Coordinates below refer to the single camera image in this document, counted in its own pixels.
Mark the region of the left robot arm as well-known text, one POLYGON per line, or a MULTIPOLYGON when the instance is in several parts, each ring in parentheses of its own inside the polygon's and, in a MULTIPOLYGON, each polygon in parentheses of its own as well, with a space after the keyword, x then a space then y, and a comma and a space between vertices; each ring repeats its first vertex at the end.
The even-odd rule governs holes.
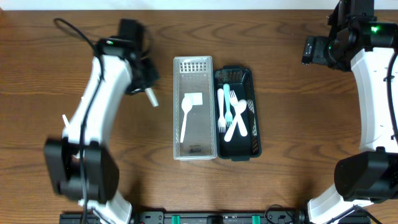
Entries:
POLYGON ((89 41, 91 75, 78 108, 65 120, 60 139, 48 138, 44 156, 53 191, 83 208, 79 223, 137 223, 134 208, 118 190, 119 168, 109 152, 113 122, 124 95, 144 92, 159 105, 152 89, 159 73, 144 48, 149 36, 137 20, 121 19, 117 35, 89 41))

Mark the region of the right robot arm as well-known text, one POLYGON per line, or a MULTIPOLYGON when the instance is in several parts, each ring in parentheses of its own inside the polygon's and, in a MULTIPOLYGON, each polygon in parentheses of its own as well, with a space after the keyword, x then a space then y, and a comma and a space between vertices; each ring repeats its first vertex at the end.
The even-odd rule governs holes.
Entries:
POLYGON ((307 38, 302 63, 351 72, 361 118, 359 153, 340 160, 331 187, 307 202, 298 223, 371 223, 366 207, 397 198, 397 24, 373 1, 340 1, 328 36, 307 38))

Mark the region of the pale green plastic fork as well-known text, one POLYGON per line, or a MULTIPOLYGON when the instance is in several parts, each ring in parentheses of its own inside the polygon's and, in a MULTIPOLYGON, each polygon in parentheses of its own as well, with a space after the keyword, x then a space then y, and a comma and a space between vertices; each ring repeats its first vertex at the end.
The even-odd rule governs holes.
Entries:
POLYGON ((230 86, 229 86, 229 84, 225 83, 223 85, 223 91, 224 91, 224 100, 225 100, 225 105, 226 105, 226 113, 225 113, 224 118, 226 120, 226 126, 230 127, 233 122, 233 115, 230 110, 230 97, 229 97, 230 86))

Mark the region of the white fork diagonal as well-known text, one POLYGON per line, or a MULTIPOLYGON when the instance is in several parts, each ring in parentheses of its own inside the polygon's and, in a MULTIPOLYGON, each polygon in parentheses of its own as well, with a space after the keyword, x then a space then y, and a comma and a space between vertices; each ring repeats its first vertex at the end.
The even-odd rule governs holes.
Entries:
POLYGON ((240 135, 242 137, 245 137, 248 135, 248 131, 246 129, 246 126, 244 124, 241 114, 246 110, 247 102, 246 102, 246 100, 238 100, 234 90, 231 90, 229 92, 229 97, 230 97, 230 103, 232 104, 234 111, 235 111, 234 120, 238 124, 240 135))

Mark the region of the white spoon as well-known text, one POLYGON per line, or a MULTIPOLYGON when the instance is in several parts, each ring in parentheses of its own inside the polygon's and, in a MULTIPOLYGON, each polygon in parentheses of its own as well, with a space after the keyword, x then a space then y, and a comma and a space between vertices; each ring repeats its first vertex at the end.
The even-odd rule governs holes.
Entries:
POLYGON ((224 136, 225 142, 230 142, 230 140, 232 139, 238 120, 241 119, 241 113, 243 113, 246 110, 246 105, 247 105, 246 100, 239 100, 238 104, 234 107, 236 114, 233 119, 232 125, 228 128, 224 136))
POLYGON ((145 93, 153 107, 158 107, 159 102, 152 88, 146 88, 145 93))
POLYGON ((185 137, 185 131, 186 131, 186 125, 187 125, 187 115, 192 109, 192 100, 189 96, 185 96, 182 100, 181 104, 184 117, 183 117, 183 123, 182 123, 182 128, 181 128, 181 135, 180 135, 180 143, 184 142, 184 137, 185 137))
POLYGON ((69 127, 70 123, 65 114, 62 115, 62 119, 63 119, 64 125, 65 125, 65 129, 67 129, 69 127))

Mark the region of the white fork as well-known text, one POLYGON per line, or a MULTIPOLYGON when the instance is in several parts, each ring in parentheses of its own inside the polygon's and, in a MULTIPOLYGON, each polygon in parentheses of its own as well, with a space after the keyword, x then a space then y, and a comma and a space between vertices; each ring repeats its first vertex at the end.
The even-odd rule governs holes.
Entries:
POLYGON ((218 129, 220 133, 224 133, 226 131, 226 120, 224 118, 224 91, 222 88, 217 90, 217 100, 218 100, 218 109, 219 109, 219 118, 218 118, 218 129))

